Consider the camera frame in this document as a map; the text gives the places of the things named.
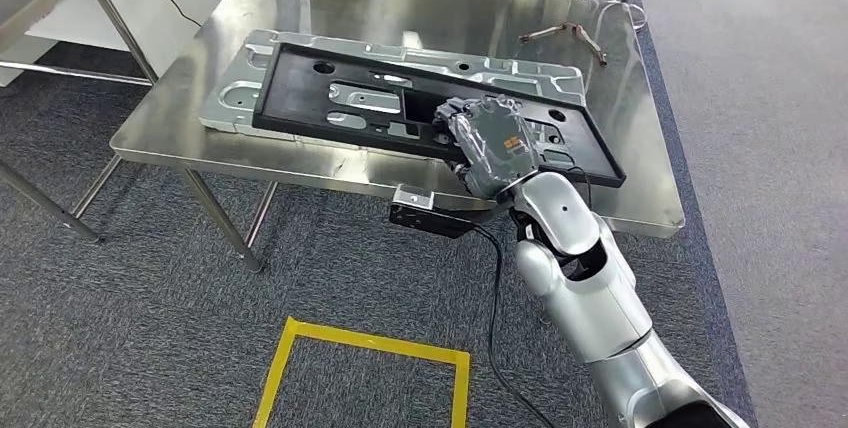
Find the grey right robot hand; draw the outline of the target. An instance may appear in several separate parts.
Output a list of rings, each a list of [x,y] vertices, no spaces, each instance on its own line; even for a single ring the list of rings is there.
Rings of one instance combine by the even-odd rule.
[[[466,158],[455,173],[478,198],[496,199],[540,167],[541,156],[519,108],[518,100],[499,95],[453,97],[435,110],[435,119],[446,124]]]

